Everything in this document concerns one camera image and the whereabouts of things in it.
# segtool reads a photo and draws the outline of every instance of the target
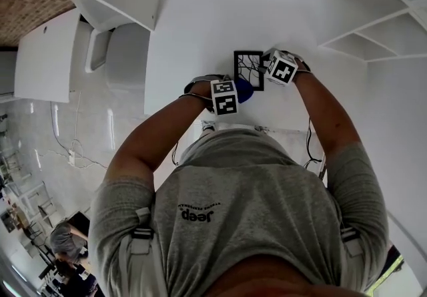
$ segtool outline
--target black picture frame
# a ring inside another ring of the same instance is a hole
[[[261,57],[262,54],[264,52],[263,51],[258,51],[258,50],[235,50],[234,51],[234,81],[237,81],[239,78],[239,56],[258,56],[259,57],[259,63],[261,65]],[[254,91],[263,91],[264,90],[264,73],[262,73],[261,71],[257,71],[258,75],[259,75],[259,81],[260,81],[260,85],[259,86],[254,86],[252,85],[252,87],[254,88]]]

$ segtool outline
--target tile floor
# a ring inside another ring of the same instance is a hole
[[[6,140],[19,152],[23,171],[32,173],[33,183],[45,182],[63,217],[88,209],[115,151],[147,118],[143,113],[144,92],[110,91],[102,70],[81,77],[73,84],[75,91],[70,93],[69,103],[20,99],[2,104],[9,115]],[[223,123],[219,126],[220,129],[250,127]],[[76,159],[74,167],[69,163],[67,152],[56,142],[54,132],[65,148],[70,149],[74,143],[74,150],[83,153],[84,158]],[[201,124],[196,121],[179,142],[178,159],[200,133]],[[304,132],[271,129],[268,134],[298,163],[308,160]],[[322,156],[316,136],[310,148],[313,156]],[[171,156],[167,156],[155,173],[156,188],[174,167]],[[311,164],[310,169],[318,172],[320,166]]]

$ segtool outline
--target power outlet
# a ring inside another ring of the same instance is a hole
[[[74,151],[69,150],[69,161],[68,162],[71,166],[75,166],[75,152]]]

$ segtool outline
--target gray t-shirt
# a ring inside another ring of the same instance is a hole
[[[384,265],[384,200],[362,144],[328,162],[328,189],[255,131],[194,143],[154,193],[137,178],[104,182],[93,201],[89,255],[104,293],[121,296],[118,247],[151,208],[170,296],[200,296],[256,254],[283,258],[314,284],[363,290]],[[343,234],[357,238],[356,249]]]
[[[71,233],[67,222],[60,222],[56,225],[50,237],[51,249],[53,253],[66,253],[75,263],[78,263],[80,251],[86,245],[86,241]]]

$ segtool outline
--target white cube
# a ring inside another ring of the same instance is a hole
[[[211,81],[211,94],[216,115],[238,113],[238,91],[234,81]]]
[[[279,85],[290,85],[298,69],[298,64],[290,54],[275,50],[268,66],[266,77]]]

